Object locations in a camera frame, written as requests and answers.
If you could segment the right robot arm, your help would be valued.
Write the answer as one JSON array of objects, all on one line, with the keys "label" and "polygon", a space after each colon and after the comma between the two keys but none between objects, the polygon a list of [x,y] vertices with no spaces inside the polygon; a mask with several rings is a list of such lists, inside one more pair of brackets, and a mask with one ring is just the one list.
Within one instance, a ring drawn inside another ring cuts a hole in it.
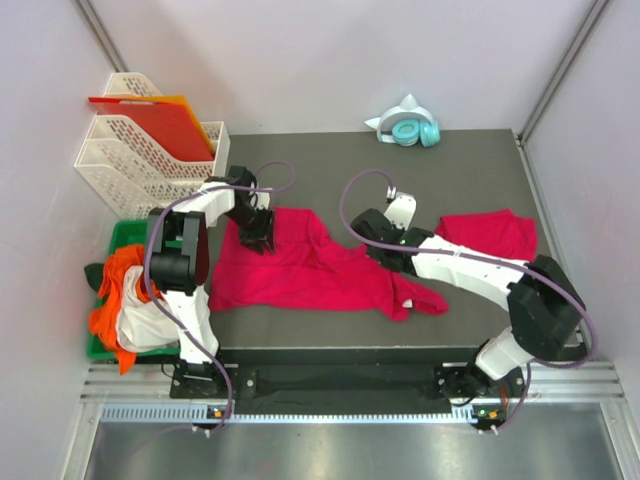
[{"label": "right robot arm", "polygon": [[428,230],[399,228],[376,209],[357,216],[350,228],[380,266],[458,287],[507,312],[509,326],[485,341],[460,374],[445,380],[455,396],[487,396],[533,360],[560,361],[584,317],[584,302],[549,256],[531,262],[494,257]]}]

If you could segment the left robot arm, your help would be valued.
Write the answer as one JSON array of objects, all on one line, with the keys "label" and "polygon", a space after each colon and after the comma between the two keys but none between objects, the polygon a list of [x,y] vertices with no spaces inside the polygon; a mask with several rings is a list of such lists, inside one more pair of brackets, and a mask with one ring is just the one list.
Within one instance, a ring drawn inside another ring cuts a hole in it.
[{"label": "left robot arm", "polygon": [[210,325],[208,228],[226,216],[239,229],[239,241],[260,255],[275,252],[275,212],[269,191],[243,166],[225,177],[210,177],[190,195],[155,208],[147,218],[143,280],[162,296],[152,301],[177,328],[180,360],[173,382],[192,381],[205,396],[226,387],[228,375],[217,354],[219,342]]}]

